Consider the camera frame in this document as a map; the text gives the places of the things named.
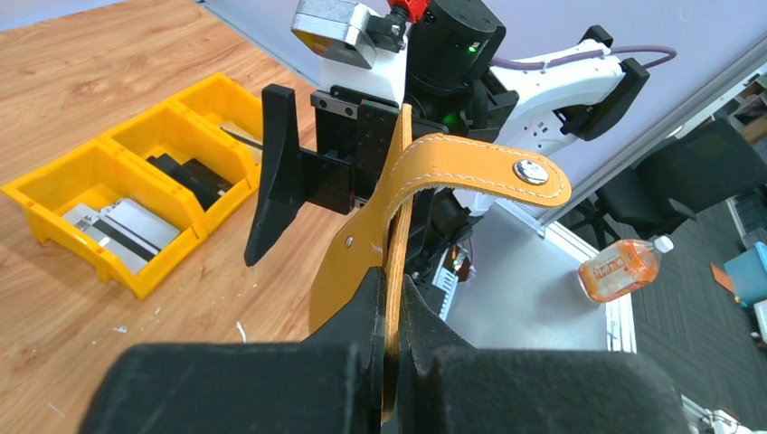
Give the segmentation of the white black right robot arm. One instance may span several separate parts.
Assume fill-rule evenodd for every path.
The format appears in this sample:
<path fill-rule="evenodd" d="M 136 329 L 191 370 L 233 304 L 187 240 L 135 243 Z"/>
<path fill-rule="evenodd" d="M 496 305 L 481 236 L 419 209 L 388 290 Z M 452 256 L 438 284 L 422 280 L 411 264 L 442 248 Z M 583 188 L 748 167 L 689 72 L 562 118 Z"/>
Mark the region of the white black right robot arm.
<path fill-rule="evenodd" d="M 298 140 L 294 91 L 261 93 L 260 191 L 244 251 L 255 265 L 304 203 L 346 214 L 383 175 L 403 104 L 415 137 L 484 142 L 511 130 L 550 155 L 614 127 L 649 80 L 629 47 L 599 25 L 572 48 L 533 59 L 497 57 L 506 28 L 480 1 L 393 1 L 379 15 L 356 1 L 301 1 L 291 30 L 321 58 L 313 92 L 315 150 Z"/>

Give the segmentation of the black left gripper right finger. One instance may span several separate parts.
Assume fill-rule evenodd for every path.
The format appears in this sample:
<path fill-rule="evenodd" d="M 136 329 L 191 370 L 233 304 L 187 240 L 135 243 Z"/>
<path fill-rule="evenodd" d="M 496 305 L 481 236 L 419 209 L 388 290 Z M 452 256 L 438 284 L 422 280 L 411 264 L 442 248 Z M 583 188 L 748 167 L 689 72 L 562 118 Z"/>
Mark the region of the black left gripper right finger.
<path fill-rule="evenodd" d="M 682 401 L 631 353 L 479 349 L 402 283 L 401 433 L 686 433 Z"/>

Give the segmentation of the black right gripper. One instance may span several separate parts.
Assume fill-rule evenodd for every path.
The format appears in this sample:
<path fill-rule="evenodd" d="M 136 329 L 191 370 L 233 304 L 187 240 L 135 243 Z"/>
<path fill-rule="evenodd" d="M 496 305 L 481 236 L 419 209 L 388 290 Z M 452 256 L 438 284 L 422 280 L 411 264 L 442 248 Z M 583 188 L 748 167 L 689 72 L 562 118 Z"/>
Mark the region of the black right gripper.
<path fill-rule="evenodd" d="M 299 143 L 295 91 L 261 92 L 263 142 L 258 203 L 244 251 L 254 266 L 305 203 L 343 215 L 366 203 L 382 175 L 399 107 L 334 86 L 310 95 L 317 149 Z"/>

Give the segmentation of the yellow leather card holder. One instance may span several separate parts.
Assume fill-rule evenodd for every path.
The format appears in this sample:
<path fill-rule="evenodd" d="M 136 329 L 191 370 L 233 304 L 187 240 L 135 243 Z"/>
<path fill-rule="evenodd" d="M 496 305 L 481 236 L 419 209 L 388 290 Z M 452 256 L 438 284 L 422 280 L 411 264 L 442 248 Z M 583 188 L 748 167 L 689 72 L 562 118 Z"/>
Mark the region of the yellow leather card holder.
<path fill-rule="evenodd" d="M 328 245 L 310 289 L 308 324 L 319 330 L 351 301 L 370 268 L 383 270 L 383 293 L 374 297 L 372 319 L 383 328 L 374 350 L 373 415 L 388 421 L 394 412 L 399 373 L 402 284 L 412 223 L 426 219 L 421 194 L 459 188 L 544 208 L 572 196 L 563 169 L 532 151 L 435 133 L 412 135 L 412 106 L 397 116 L 384 167 L 374 192 Z"/>

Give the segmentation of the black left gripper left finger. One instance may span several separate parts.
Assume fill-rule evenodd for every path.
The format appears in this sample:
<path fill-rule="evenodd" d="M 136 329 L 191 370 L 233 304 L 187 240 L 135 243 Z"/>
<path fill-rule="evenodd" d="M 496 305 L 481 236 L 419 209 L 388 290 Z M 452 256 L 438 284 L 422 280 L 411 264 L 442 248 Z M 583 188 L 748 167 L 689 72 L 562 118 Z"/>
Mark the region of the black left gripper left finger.
<path fill-rule="evenodd" d="M 150 343 L 108 369 L 82 433 L 376 433 L 385 278 L 300 342 Z"/>

